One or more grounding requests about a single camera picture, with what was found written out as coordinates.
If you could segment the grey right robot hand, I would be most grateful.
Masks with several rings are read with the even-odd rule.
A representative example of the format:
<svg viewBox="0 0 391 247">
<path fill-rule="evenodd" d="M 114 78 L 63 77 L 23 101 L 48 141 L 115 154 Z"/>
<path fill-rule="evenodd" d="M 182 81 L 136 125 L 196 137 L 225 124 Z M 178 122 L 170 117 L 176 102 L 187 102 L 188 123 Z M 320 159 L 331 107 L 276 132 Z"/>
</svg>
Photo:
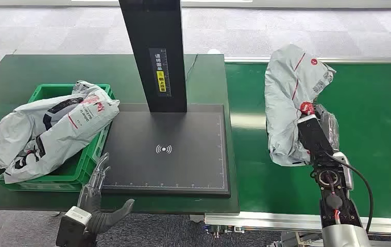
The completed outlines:
<svg viewBox="0 0 391 247">
<path fill-rule="evenodd" d="M 333 156 L 349 165 L 347 157 L 339 149 L 339 126 L 335 115 L 319 103 L 314 104 L 314 109 L 322 130 L 334 150 Z"/>
</svg>

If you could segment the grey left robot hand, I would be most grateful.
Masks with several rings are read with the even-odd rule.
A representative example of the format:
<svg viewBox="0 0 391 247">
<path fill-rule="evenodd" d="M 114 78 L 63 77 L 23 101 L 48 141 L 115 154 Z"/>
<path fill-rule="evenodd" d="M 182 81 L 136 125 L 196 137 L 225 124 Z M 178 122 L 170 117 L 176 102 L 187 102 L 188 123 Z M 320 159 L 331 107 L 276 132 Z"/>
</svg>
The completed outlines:
<svg viewBox="0 0 391 247">
<path fill-rule="evenodd" d="M 110 170 L 110 166 L 106 165 L 108 160 L 108 152 L 104 153 L 99 158 L 88 183 L 82 188 L 77 203 L 77 207 L 91 214 L 91 218 L 87 223 L 87 230 L 93 234 L 107 232 L 111 227 L 131 213 L 135 203 L 134 199 L 128 199 L 120 209 L 112 213 L 104 213 L 101 211 L 101 189 L 106 173 Z"/>
</svg>

